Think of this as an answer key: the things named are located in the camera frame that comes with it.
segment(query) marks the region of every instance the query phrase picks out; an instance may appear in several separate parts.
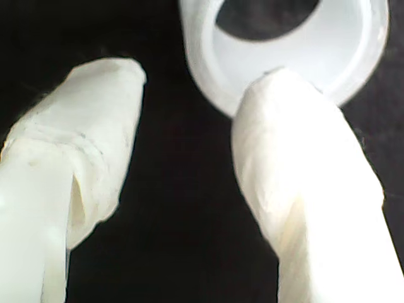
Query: white cloth-wrapped finger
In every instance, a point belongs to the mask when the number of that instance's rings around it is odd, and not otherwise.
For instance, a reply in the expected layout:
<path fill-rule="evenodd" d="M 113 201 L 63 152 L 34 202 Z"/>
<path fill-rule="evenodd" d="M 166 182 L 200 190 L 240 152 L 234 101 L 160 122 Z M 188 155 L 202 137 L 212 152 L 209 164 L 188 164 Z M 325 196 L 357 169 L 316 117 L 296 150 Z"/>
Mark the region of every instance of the white cloth-wrapped finger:
<path fill-rule="evenodd" d="M 280 259 L 280 303 L 404 302 L 383 189 L 340 109 L 286 69 L 246 91 L 239 185 Z"/>
<path fill-rule="evenodd" d="M 66 249 L 118 204 L 145 80 L 132 59 L 78 66 L 11 128 L 0 163 L 0 302 L 64 302 Z"/>

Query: white plastic cup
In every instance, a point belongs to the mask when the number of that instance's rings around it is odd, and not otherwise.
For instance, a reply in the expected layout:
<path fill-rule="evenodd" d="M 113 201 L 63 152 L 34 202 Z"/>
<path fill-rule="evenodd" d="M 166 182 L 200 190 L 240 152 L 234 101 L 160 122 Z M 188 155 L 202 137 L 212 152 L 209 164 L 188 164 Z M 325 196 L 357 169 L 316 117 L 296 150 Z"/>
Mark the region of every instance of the white plastic cup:
<path fill-rule="evenodd" d="M 320 0 L 298 28 L 248 41 L 216 25 L 225 0 L 179 0 L 187 61 L 207 99 L 234 116 L 244 90 L 263 73 L 286 67 L 341 106 L 367 82 L 388 34 L 387 0 Z"/>

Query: white tissue wrap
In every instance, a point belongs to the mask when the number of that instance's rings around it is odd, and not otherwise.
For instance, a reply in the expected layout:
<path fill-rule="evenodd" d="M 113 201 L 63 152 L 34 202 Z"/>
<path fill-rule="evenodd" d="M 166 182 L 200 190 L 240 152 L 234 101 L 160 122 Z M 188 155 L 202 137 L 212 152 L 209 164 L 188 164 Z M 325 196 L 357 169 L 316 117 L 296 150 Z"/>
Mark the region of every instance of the white tissue wrap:
<path fill-rule="evenodd" d="M 404 302 L 380 181 L 341 110 L 287 69 L 232 127 L 239 186 L 280 259 L 280 303 Z"/>
<path fill-rule="evenodd" d="M 117 204 L 138 125 L 146 76 L 132 59 L 78 66 L 12 128 L 2 156 L 17 139 L 50 143 L 74 170 L 67 248 L 109 218 Z"/>

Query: dark fabric backdrop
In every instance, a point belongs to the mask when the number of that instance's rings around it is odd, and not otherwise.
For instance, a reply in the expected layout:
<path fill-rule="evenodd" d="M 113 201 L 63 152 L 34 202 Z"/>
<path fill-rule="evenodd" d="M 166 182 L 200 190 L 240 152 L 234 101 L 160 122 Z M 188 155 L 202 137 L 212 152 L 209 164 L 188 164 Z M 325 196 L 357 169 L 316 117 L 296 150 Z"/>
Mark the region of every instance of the dark fabric backdrop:
<path fill-rule="evenodd" d="M 404 260 L 404 2 L 390 5 L 381 65 L 343 110 Z M 79 63 L 131 56 L 148 74 L 121 204 L 72 252 L 68 302 L 276 302 L 277 259 L 237 187 L 231 121 L 187 70 L 176 1 L 0 0 L 0 23 L 3 138 Z"/>

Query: white paper wrap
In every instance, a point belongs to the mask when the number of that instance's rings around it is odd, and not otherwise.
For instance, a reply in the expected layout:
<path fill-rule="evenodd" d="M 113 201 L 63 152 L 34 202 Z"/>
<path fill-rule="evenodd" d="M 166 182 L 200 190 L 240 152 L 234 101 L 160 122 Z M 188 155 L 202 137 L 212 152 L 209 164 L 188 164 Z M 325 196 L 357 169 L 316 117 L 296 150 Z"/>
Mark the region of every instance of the white paper wrap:
<path fill-rule="evenodd" d="M 383 189 L 333 102 L 291 71 L 267 74 L 244 94 L 232 151 L 280 259 L 279 303 L 404 302 Z"/>
<path fill-rule="evenodd" d="M 78 66 L 11 128 L 0 163 L 0 302 L 64 302 L 66 249 L 118 204 L 145 81 L 132 59 Z"/>
<path fill-rule="evenodd" d="M 68 248 L 114 212 L 132 154 L 146 76 L 132 59 L 101 59 L 74 68 L 66 80 L 11 129 L 15 139 L 55 144 L 74 168 L 80 195 L 72 201 Z"/>

